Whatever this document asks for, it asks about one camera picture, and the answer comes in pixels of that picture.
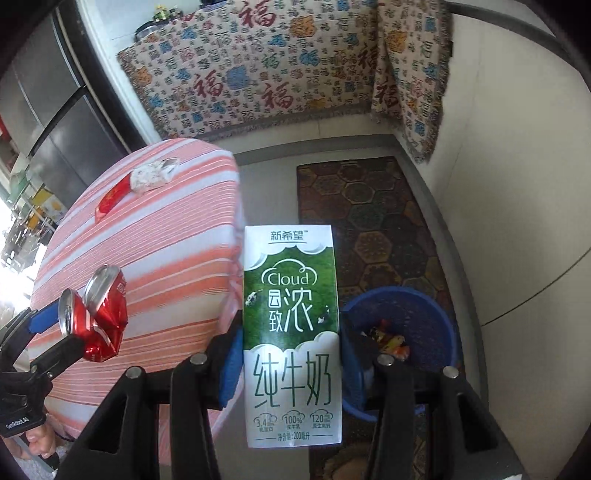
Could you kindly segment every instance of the hexagon pattern rug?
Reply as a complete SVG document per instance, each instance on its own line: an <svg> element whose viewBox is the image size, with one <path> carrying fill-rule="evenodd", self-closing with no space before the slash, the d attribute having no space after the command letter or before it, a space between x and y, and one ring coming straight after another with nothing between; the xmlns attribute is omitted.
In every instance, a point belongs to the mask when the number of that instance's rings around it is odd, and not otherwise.
<svg viewBox="0 0 591 480"><path fill-rule="evenodd" d="M341 306L372 288L402 285L435 299L456 325L435 243L394 157L302 165L297 179L300 222L332 225ZM424 415L416 425L413 477L420 480ZM354 462L373 431L374 424L343 413L343 443L310 449L310 478L326 480L338 464Z"/></svg>

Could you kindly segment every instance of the round table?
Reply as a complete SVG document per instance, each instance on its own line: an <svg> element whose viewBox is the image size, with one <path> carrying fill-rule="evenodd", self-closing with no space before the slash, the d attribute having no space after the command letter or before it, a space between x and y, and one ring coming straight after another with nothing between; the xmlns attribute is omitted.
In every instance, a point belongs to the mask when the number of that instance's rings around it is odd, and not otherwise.
<svg viewBox="0 0 591 480"><path fill-rule="evenodd" d="M176 157L173 180L128 194L99 223L101 198L134 167ZM31 307L43 308L65 288L82 291L103 264L122 268L129 323L119 355L102 364L79 361L54 380L49 413L77 437L123 372L172 368L225 332L242 304L242 206L230 152L199 140L145 147L103 173L77 200L51 239ZM61 338L58 326L37 335L31 359ZM213 433L219 412L210 412ZM169 457L168 411L161 409L161 462Z"/></svg>

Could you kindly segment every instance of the crushed soda can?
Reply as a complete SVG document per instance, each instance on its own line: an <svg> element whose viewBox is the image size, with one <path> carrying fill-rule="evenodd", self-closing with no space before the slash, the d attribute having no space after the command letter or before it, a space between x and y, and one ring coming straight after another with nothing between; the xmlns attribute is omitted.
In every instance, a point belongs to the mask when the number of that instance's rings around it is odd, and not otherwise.
<svg viewBox="0 0 591 480"><path fill-rule="evenodd" d="M109 333L127 325L126 281L114 265L103 265L92 275L84 291L84 304L98 325Z"/></svg>
<svg viewBox="0 0 591 480"><path fill-rule="evenodd" d="M84 341L85 360L104 362L117 355L119 348L92 318L78 292L71 288L64 290L57 312L62 335L75 335Z"/></svg>

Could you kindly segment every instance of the blue trash bin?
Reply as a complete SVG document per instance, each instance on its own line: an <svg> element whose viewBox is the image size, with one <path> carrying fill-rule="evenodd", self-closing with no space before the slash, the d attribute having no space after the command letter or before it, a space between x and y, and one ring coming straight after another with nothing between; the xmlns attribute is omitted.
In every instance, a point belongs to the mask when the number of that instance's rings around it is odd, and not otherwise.
<svg viewBox="0 0 591 480"><path fill-rule="evenodd" d="M457 337L443 309L431 298L412 288L381 287L363 293L342 309L354 330L369 334L372 327L386 320L388 333L403 335L410 345L407 364L439 372L457 363ZM364 412L343 392L343 408L366 421L377 421L373 412ZM417 412L424 407L417 406Z"/></svg>

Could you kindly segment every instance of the candy wrapper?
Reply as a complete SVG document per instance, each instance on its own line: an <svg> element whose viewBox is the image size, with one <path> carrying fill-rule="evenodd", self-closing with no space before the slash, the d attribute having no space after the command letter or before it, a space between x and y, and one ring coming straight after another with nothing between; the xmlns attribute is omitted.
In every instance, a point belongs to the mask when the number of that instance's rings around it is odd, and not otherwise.
<svg viewBox="0 0 591 480"><path fill-rule="evenodd" d="M134 168L129 179L131 190L141 194L166 185L177 167L178 158L167 158Z"/></svg>
<svg viewBox="0 0 591 480"><path fill-rule="evenodd" d="M99 222L107 213L130 192L142 194L166 185L173 179L178 158L157 160L134 168L110 189L95 209L95 222Z"/></svg>

